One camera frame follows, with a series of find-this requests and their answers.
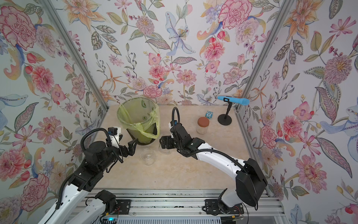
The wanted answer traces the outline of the right aluminium corner post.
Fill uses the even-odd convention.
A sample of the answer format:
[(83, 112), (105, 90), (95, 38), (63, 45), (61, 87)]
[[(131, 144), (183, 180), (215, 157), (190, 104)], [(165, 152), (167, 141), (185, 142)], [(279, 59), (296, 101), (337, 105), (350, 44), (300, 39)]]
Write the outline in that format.
[(264, 63), (267, 61), (268, 55), (274, 45), (275, 39), (277, 38), (277, 35), (284, 23), (284, 20), (286, 19), (286, 16), (290, 12), (290, 8), (293, 5), (293, 0), (283, 1), (282, 6), (280, 7), (277, 18), (275, 19), (275, 22), (271, 28), (271, 33), (268, 36), (268, 39), (266, 43), (263, 46), (263, 49), (261, 53), (258, 56), (257, 62), (253, 68), (253, 71), (251, 75), (249, 76), (248, 82), (245, 85), (242, 97), (248, 98), (250, 90), (252, 86), (254, 85), (255, 79), (259, 76), (259, 72), (261, 68), (264, 66)]

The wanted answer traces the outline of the left aluminium corner post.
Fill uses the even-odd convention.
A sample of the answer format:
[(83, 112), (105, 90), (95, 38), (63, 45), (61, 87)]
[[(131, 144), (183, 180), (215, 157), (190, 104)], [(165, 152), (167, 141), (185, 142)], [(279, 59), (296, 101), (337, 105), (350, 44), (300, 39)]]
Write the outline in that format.
[(99, 88), (97, 87), (96, 83), (94, 82), (94, 79), (93, 79), (90, 71), (88, 70), (82, 57), (80, 56), (76, 45), (72, 41), (67, 29), (65, 28), (62, 20), (60, 19), (60, 16), (56, 12), (55, 7), (51, 3), (51, 1), (39, 0), (39, 3), (42, 6), (43, 10), (48, 14), (50, 21), (54, 24), (53, 26), (59, 32), (59, 36), (63, 39), (66, 47), (68, 47), (72, 59), (77, 64), (77, 66), (80, 68), (87, 83), (89, 84), (89, 87), (93, 90), (93, 94), (97, 98), (98, 103), (104, 109), (104, 111), (107, 112), (109, 110), (109, 106), (105, 102), (102, 94), (100, 93)]

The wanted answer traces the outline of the blue microphone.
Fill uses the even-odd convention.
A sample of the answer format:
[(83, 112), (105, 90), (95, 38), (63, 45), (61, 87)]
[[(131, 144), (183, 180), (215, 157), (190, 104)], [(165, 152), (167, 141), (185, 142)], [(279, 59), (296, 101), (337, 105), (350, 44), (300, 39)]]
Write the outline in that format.
[(228, 97), (228, 96), (218, 96), (217, 99), (221, 100), (223, 102), (226, 102), (226, 103), (233, 103), (233, 104), (240, 104), (240, 105), (249, 105), (250, 104), (250, 100), (248, 100), (246, 98), (232, 98), (232, 97)]

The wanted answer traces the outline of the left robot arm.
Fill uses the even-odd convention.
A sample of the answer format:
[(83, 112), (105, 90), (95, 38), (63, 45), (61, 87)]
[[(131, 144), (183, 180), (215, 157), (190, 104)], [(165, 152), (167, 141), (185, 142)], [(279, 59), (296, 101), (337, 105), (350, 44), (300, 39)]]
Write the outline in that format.
[(95, 224), (119, 209), (116, 196), (108, 190), (97, 193), (81, 212), (70, 218), (77, 205), (84, 200), (117, 163), (133, 156), (138, 139), (119, 144), (122, 138), (117, 128), (95, 128), (85, 134), (80, 142), (84, 160), (74, 173), (65, 178), (58, 192), (58, 199), (49, 212), (40, 220), (41, 224)]

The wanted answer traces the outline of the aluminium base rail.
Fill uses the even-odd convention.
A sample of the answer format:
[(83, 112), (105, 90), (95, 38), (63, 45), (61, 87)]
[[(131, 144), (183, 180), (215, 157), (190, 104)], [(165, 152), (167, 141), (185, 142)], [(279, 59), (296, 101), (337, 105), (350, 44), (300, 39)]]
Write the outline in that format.
[[(85, 200), (94, 198), (102, 191), (95, 188), (92, 192), (80, 192), (76, 187), (66, 189), (62, 198), (62, 206), (55, 210), (51, 207), (40, 221), (41, 224), (65, 224), (81, 215), (86, 223), (97, 220), (104, 212), (105, 204), (96, 202), (94, 206), (86, 206)], [(203, 211), (205, 200), (216, 200), (222, 193), (221, 189), (108, 189), (119, 201), (130, 200), (128, 206), (120, 205), (125, 217), (198, 217), (206, 216)], [(263, 193), (258, 209), (246, 204), (241, 206), (242, 214), (254, 223), (255, 218), (273, 218), (278, 224), (288, 223), (281, 202)]]

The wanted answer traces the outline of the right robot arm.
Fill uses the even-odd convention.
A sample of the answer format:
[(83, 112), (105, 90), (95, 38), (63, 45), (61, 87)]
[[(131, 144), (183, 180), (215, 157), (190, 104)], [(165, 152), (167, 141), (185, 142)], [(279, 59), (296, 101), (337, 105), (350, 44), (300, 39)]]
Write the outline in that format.
[(221, 152), (200, 138), (193, 138), (180, 122), (177, 107), (172, 109), (169, 123), (171, 134), (160, 138), (163, 149), (176, 149), (179, 154), (206, 162), (221, 170), (235, 181), (235, 189), (225, 189), (217, 198), (215, 215), (228, 214), (238, 205), (248, 205), (258, 210), (259, 199), (268, 182), (257, 161), (236, 159)]

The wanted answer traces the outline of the clear jar with rice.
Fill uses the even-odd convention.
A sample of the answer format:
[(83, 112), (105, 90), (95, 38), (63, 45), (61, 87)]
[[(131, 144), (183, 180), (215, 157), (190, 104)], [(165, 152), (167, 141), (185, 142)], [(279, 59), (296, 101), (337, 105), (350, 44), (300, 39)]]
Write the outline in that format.
[(156, 161), (156, 154), (155, 152), (150, 148), (145, 148), (142, 150), (140, 157), (145, 165), (151, 166)]

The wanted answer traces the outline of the jar with terracotta lid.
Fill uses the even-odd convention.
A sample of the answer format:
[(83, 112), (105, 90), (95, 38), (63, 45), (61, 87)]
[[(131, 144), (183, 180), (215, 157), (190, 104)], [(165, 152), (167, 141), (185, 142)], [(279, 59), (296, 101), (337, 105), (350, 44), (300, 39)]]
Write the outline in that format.
[(197, 133), (206, 134), (208, 131), (209, 124), (210, 124), (210, 120), (207, 117), (200, 117), (197, 120), (197, 128), (196, 128)]
[(164, 155), (169, 155), (169, 154), (171, 154), (171, 151), (170, 151), (169, 149), (162, 148), (161, 145), (159, 145), (158, 150), (159, 150), (160, 153), (162, 153), (162, 154), (164, 154)]

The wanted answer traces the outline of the aluminium corner post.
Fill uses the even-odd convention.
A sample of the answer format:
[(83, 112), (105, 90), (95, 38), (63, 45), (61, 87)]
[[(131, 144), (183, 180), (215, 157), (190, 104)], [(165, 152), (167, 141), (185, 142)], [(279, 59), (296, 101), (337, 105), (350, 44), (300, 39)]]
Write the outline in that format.
[(277, 38), (277, 35), (284, 23), (284, 20), (286, 19), (286, 16), (290, 12), (290, 8), (293, 5), (293, 0), (283, 1), (282, 6), (280, 7), (277, 18), (275, 19), (275, 22), (271, 28), (271, 33), (268, 36), (268, 39), (266, 43), (263, 46), (263, 49), (261, 53), (258, 56), (257, 62), (253, 68), (253, 71), (251, 75), (249, 76), (248, 82), (245, 85), (242, 97), (248, 98), (250, 90), (252, 86), (254, 85), (255, 79), (259, 76), (259, 72), (261, 68), (264, 66), (264, 63), (267, 61), (268, 55), (274, 45), (275, 39)]
[(77, 64), (77, 66), (80, 68), (87, 83), (89, 84), (89, 87), (93, 90), (93, 94), (97, 98), (98, 103), (104, 109), (104, 111), (107, 112), (109, 110), (109, 106), (105, 102), (102, 94), (100, 93), (99, 88), (97, 87), (96, 83), (94, 82), (94, 79), (93, 79), (90, 71), (88, 70), (82, 57), (80, 56), (76, 45), (72, 41), (67, 29), (65, 28), (62, 20), (60, 19), (60, 16), (56, 12), (55, 7), (51, 3), (51, 1), (39, 0), (39, 3), (42, 6), (43, 10), (48, 14), (50, 21), (54, 24), (53, 26), (59, 32), (59, 36), (63, 39), (66, 47), (68, 47), (72, 59)]

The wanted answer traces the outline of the small blue owl figure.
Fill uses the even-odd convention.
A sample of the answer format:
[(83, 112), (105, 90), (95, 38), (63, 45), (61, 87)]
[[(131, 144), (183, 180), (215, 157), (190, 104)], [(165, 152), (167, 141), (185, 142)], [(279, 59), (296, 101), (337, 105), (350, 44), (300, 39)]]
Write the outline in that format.
[(213, 117), (213, 112), (207, 111), (205, 117), (208, 118), (208, 119), (212, 119), (212, 117)]

